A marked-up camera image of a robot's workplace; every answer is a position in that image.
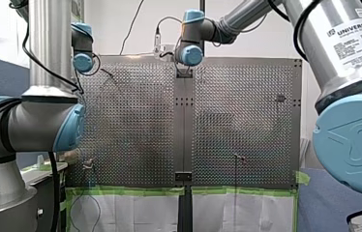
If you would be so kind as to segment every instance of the white wall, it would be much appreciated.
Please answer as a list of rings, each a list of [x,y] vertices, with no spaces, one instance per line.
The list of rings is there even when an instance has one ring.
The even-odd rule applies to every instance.
[[[75,0],[79,5],[82,0]],[[21,48],[27,24],[9,8],[10,0],[0,0],[0,60],[29,67],[29,59]]]
[[[242,0],[207,0],[206,16],[220,18]],[[84,0],[85,21],[93,26],[95,49],[103,55],[118,54],[139,0]],[[173,15],[182,18],[185,10],[198,9],[199,0],[146,0],[136,20],[133,32],[127,40],[124,54],[150,52],[154,33],[160,18]],[[165,22],[161,27],[162,42],[175,44],[180,35],[176,22]],[[232,45],[219,48],[207,43],[206,56],[223,57],[285,57],[299,58],[292,44],[292,27],[275,13],[270,13],[254,32],[238,37]],[[314,109],[320,94],[317,82],[307,63],[303,66],[301,136],[311,139],[317,120]],[[309,149],[307,162],[319,167],[313,149]]]

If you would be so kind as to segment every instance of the pegboard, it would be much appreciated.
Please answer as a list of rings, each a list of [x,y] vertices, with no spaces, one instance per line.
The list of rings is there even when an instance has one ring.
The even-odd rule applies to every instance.
[[[194,185],[295,185],[301,66],[288,59],[210,58],[198,67]]]
[[[81,80],[87,112],[79,148],[82,160],[94,158],[94,173],[84,177],[75,165],[68,185],[173,186],[173,64],[102,60],[102,71]]]
[[[82,78],[80,158],[95,158],[94,172],[70,167],[68,186],[173,187],[179,171],[195,186],[295,184],[299,60],[206,58],[192,78],[153,57],[102,60],[103,71]]]

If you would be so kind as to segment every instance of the universal robots logo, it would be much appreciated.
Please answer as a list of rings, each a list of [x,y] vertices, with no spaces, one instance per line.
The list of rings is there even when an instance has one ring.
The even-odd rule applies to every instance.
[[[336,34],[335,29],[332,29],[332,30],[328,31],[328,37],[332,37],[332,36],[334,36],[335,34]]]

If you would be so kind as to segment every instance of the cable clip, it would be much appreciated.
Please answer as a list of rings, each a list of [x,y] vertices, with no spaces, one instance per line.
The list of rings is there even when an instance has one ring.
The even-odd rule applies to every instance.
[[[86,161],[82,164],[82,169],[84,169],[84,170],[93,169],[94,159],[95,159],[95,158],[86,160]]]

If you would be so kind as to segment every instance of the metal bracket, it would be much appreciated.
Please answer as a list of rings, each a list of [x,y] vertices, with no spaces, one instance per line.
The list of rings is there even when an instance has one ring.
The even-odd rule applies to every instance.
[[[177,78],[193,78],[193,71],[191,69],[178,69]]]
[[[175,181],[192,181],[192,172],[175,172]]]
[[[284,102],[286,99],[285,95],[277,95],[275,102]]]

